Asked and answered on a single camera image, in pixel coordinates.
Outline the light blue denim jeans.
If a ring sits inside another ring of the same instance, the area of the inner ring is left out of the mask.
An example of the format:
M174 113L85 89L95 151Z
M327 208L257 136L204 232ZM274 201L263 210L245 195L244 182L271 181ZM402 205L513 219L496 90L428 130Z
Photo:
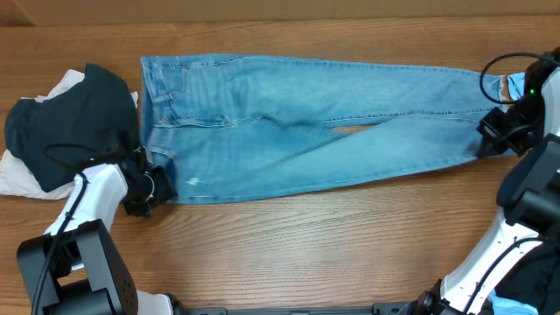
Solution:
M472 162L501 76L265 55L142 58L142 139L180 204L261 200Z

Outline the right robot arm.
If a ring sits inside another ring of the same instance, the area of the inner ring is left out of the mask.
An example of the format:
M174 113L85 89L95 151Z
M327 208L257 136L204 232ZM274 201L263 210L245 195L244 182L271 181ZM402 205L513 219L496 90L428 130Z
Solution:
M479 123L479 154L512 150L521 162L498 191L497 214L468 257L401 314L477 314L530 251L559 238L559 51L534 54L520 99L498 101Z

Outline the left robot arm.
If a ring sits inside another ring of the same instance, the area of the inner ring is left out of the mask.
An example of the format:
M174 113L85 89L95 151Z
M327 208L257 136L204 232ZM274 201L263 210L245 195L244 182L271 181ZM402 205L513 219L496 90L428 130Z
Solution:
M167 173L144 147L90 154L72 166L74 189L55 222L17 249L32 315L186 313L172 294L137 289L110 236L119 207L148 217L176 197Z

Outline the light blue shirt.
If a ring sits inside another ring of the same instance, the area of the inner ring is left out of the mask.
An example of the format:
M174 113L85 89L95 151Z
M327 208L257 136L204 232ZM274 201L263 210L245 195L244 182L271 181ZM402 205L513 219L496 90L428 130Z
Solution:
M524 73L513 73L507 77L507 90L512 101L523 97ZM498 297L493 290L487 297L494 315L538 315L538 310L530 305L512 299Z

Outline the dark navy folded shirt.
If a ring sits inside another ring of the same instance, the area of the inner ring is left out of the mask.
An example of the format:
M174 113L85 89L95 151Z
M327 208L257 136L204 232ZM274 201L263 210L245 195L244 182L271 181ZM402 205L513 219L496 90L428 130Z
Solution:
M77 166L106 155L119 136L133 150L141 145L137 109L126 82L95 64L52 99L18 101L4 125L7 150L46 193L72 182Z

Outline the white crumpled cloth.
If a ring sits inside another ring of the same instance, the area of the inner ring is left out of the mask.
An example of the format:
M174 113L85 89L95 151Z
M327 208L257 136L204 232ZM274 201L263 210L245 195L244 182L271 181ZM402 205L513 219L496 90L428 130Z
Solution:
M23 97L20 100L33 99L37 102L43 102L45 100L52 99L53 97L66 92L76 83L82 81L84 79L84 76L85 71L79 72L73 69L69 69L66 71L62 80L50 91L49 94L38 95L36 97ZM137 94L132 92L130 92L130 94L135 103L135 107L137 108ZM78 170L84 168L86 164L93 162L97 158L104 158L107 155L112 154L116 149L113 138L114 137L111 138L111 145L108 147L108 153L106 155L92 157L88 161L80 164L76 167L75 174ZM3 195L26 197L39 200L61 200L66 198L71 193L74 187L73 181L51 192L44 192L40 188L39 182L34 178L32 173L24 165L22 160L12 156L7 148L1 158L1 193Z

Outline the black garment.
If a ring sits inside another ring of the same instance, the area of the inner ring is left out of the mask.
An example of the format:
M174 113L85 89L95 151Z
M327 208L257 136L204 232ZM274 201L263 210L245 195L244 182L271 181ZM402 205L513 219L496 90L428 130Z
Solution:
M559 312L559 247L543 244L525 255L496 287L497 296Z

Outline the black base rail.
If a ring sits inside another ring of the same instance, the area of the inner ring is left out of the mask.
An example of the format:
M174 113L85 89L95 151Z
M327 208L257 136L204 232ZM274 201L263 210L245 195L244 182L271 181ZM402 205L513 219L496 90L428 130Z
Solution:
M231 310L224 307L186 308L173 295L171 300L172 314L176 315L396 315L413 314L417 302L374 303L371 306L338 306L312 308L262 308Z

